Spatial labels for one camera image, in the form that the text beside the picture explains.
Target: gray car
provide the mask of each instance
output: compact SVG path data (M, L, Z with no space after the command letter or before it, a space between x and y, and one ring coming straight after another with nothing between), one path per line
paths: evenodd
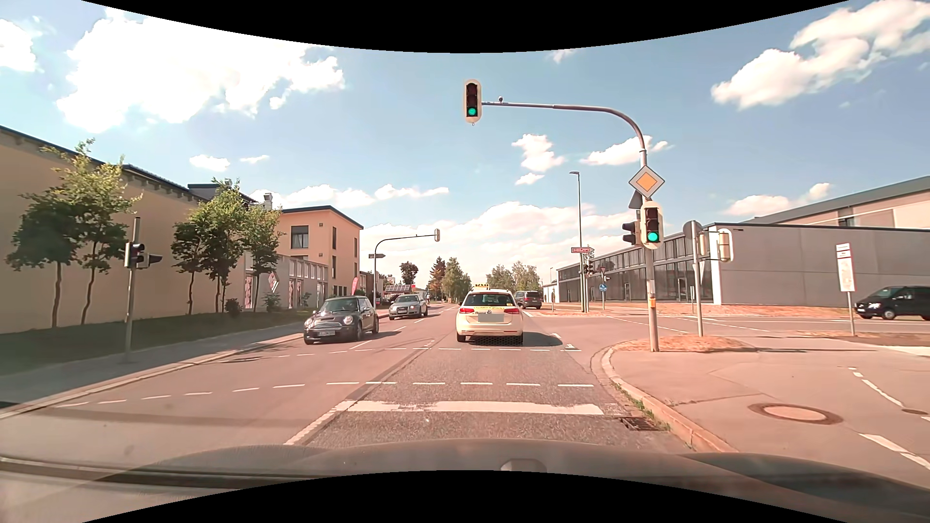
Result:
M537 290L518 290L513 298L517 301L517 306L520 308L542 308L542 297L539 296L539 292Z
M378 313L365 296L342 296L323 302L319 312L303 324L303 341L357 342L367 332L378 334Z
M430 315L430 304L419 294L404 294L397 297L388 310L388 318L425 317Z

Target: black van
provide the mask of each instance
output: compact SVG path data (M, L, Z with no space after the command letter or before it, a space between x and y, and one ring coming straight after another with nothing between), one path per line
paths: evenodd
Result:
M513 298L517 300L518 307L536 307L537 309L542 307L542 297L536 290L518 290Z
M865 319L875 316L884 319L920 316L930 321L930 287L910 285L877 290L868 298L856 302L856 312Z

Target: storm drain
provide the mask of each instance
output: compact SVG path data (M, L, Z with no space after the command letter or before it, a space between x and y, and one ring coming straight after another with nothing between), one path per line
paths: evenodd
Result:
M630 430L658 430L648 418L636 418L632 416L624 416L620 418L624 425L627 425L627 428Z

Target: yellow diamond sign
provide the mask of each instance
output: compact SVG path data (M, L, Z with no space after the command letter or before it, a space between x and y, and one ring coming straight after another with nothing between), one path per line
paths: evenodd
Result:
M636 189L647 198L652 197L664 183L665 181L662 180L662 177L656 174L649 166L643 166L630 180L630 185L633 186L633 189Z

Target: cloud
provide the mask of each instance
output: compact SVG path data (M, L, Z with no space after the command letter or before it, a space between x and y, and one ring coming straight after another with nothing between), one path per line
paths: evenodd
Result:
M217 172L223 172L230 166L230 161L226 158L214 158L206 154L199 154L191 158L191 165L196 168L206 168Z
M252 157L250 157L250 158L239 158L239 161L240 161L240 162L248 162L248 163L250 163L250 164L252 164L252 165L254 166L255 164L257 164L257 163L260 162L261 160L267 160L268 158L269 158L269 156L268 156L267 154L263 154L263 155L261 155L261 156L252 156Z
M57 102L68 122L92 133L122 124L131 108L178 124L217 109L217 100L222 111L254 115L280 85L273 108L293 92L344 87L335 57L304 60L311 45L105 13L68 51L74 93Z
M34 73L37 66L33 53L33 37L19 25L0 20L0 67Z
M559 49L559 50L556 50L550 53L549 57L555 63L562 63L563 59L566 59L577 52L578 52L577 49Z
M525 175L521 176L519 180L517 180L515 185L532 185L543 177L545 177L543 174L533 174L532 172L527 172Z
M789 208L797 208L822 200L827 196L830 188L831 185L825 181L816 183L807 193L795 200L790 200L786 196L753 194L752 196L746 196L741 200L733 202L733 205L725 210L724 213L731 216L767 216Z
M876 64L930 49L930 31L912 34L930 20L930 3L878 0L853 11L842 7L798 32L791 51L767 49L730 80L711 88L720 104L747 109L776 106L844 80L861 81ZM805 58L797 52L811 45Z
M653 145L652 137L649 135L643 135L643 141L645 141L645 149L649 153L655 153L663 149L671 148L667 141L660 141L659 143ZM624 141L623 143L611 145L605 151L594 151L593 153L588 154L587 158L581 160L581 163L595 166L621 166L624 164L639 162L639 160L639 139L633 137L627 141Z
M625 234L620 225L631 221L634 213L625 210L618 214L597 214L591 205L583 205L582 226L585 245L591 244L597 253L606 254L626 247ZM578 208L539 208L520 202L495 205L480 216L463 222L438 221L420 225L394 225L382 223L366 228L360 243L364 260L362 269L370 271L372 263L367 254L379 240L408 235L431 235L433 229L442 231L442 241L431 238L412 238L381 244L379 253L386 257L378 261L379 272L398 275L399 265L410 260L419 268L417 285L425 286L430 269L437 256L443 260L457 257L473 282L480 282L498 263L510 267L520 261L536 265L543 282L549 279L549 267L556 269L576 262L578 255L571 248L578 244Z
M398 197L410 197L410 198L422 198L426 196L434 196L437 194L448 194L448 187L437 187L435 189L430 189L429 191L420 192L417 189L395 189L392 185L387 184L375 191L375 195L371 196L365 191L359 189L346 189L345 191L340 191L334 189L328 184L323 185L314 185L307 186L295 193L288 195L282 195L274 191L269 191L267 189L259 189L254 191L251 196L259 201L263 199L263 195L266 193L272 194L272 205L275 208L279 206L283 208L298 208L298 207L307 207L312 205L333 205L337 208L355 208L355 207L364 207L371 205L379 200L389 200L392 198Z
M514 147L520 147L524 150L524 161L521 166L538 172L546 172L556 166L561 166L565 162L564 156L556 156L550 151L552 142L546 139L546 135L524 134L524 136L511 144Z

